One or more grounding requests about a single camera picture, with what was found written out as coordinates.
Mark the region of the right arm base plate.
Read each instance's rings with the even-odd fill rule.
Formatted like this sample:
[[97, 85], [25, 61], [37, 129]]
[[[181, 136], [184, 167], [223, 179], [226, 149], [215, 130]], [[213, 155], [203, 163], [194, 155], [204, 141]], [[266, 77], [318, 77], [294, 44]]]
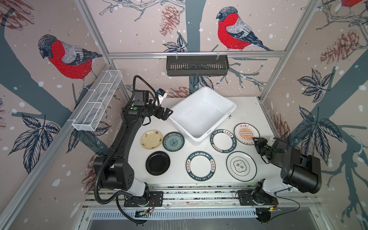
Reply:
[[235, 197], [241, 206], [277, 206], [278, 200], [275, 196], [260, 190], [255, 192], [252, 189], [242, 189], [236, 192]]

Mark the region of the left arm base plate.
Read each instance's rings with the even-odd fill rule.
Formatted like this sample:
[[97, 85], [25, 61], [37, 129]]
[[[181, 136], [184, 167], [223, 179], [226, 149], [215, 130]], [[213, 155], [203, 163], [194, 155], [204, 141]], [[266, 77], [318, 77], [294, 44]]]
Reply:
[[161, 207], [163, 205], [163, 192], [153, 191], [143, 196], [126, 197], [124, 202], [125, 208], [146, 208]]

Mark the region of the green rim plate front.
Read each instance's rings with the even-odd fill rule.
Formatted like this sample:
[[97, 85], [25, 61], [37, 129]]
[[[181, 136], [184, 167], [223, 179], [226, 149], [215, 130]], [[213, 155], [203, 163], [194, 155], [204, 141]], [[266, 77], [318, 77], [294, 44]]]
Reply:
[[214, 158], [204, 151], [190, 154], [186, 160], [186, 171], [190, 178], [204, 182], [211, 179], [216, 171]]

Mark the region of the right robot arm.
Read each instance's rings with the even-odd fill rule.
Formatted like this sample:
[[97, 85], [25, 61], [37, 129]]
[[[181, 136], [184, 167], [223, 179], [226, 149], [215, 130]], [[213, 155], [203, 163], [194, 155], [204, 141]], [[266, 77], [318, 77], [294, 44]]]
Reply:
[[253, 138], [255, 149], [263, 160], [261, 176], [252, 192], [255, 203], [278, 203], [278, 192], [297, 191], [316, 194], [322, 187], [321, 161], [313, 155], [304, 155], [296, 147], [289, 147], [282, 139], [274, 138], [269, 145], [265, 138]]

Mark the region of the horizontal aluminium frame bar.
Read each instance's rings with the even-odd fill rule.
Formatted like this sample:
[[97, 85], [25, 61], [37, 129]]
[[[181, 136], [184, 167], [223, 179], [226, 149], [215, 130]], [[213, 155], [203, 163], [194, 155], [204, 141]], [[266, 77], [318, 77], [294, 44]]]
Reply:
[[111, 60], [117, 59], [160, 59], [168, 56], [228, 56], [229, 58], [282, 58], [285, 56], [284, 51], [214, 51], [214, 52], [121, 52], [109, 53]]

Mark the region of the cream yellow small plate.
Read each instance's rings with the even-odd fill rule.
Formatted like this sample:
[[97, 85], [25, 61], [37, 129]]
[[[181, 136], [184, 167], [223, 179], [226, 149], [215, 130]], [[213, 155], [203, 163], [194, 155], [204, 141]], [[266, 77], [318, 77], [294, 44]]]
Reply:
[[142, 135], [140, 145], [147, 150], [152, 150], [158, 148], [162, 141], [163, 134], [160, 131], [149, 130]]

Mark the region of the teal patterned small plate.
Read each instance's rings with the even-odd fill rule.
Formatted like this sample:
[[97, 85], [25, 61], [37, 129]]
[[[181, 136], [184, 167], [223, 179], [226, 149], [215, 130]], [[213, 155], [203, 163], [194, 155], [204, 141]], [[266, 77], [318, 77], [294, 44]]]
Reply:
[[176, 152], [183, 148], [184, 136], [179, 132], [170, 132], [163, 138], [163, 147], [169, 152]]

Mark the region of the white plastic bin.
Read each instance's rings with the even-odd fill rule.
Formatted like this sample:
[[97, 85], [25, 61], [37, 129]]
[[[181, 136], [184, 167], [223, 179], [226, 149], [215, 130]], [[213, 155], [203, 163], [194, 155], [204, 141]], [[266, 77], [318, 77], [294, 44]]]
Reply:
[[201, 144], [207, 136], [235, 111], [237, 105], [209, 87], [202, 87], [175, 105], [170, 121], [192, 144]]

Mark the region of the green rim plate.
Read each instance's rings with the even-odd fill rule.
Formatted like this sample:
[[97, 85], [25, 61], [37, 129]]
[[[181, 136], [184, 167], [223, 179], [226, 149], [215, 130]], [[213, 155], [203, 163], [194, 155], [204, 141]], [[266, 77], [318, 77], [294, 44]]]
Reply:
[[186, 171], [190, 178], [204, 182], [211, 179], [216, 171], [214, 158], [204, 151], [190, 154], [186, 160]]
[[211, 146], [220, 153], [231, 153], [236, 149], [237, 139], [226, 129], [217, 129], [210, 135]]

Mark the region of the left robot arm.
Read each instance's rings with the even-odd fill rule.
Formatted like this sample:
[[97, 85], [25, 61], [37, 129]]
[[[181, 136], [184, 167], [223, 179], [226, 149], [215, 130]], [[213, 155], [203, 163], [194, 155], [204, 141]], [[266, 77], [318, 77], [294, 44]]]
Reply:
[[147, 183], [135, 178], [135, 172], [128, 163], [134, 138], [145, 118], [152, 116], [166, 121], [173, 110], [156, 107], [153, 100], [129, 102], [121, 112], [122, 127], [110, 150], [94, 161], [96, 179], [93, 187], [94, 198], [99, 204], [108, 204], [119, 195], [132, 198], [139, 205], [150, 202]]

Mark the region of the black round plate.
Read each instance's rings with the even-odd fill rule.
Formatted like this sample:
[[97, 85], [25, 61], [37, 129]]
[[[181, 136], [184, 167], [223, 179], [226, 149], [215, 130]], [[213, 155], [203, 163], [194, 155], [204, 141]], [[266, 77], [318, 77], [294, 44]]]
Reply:
[[146, 170], [153, 176], [164, 174], [170, 167], [169, 155], [164, 151], [152, 153], [146, 160]]

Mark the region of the orange sunburst plate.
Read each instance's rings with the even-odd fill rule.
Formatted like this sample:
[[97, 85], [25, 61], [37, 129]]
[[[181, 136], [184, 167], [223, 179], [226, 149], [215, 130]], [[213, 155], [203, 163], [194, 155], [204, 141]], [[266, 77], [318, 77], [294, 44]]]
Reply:
[[254, 145], [254, 138], [260, 138], [259, 131], [251, 124], [239, 123], [234, 127], [235, 138], [244, 145]]

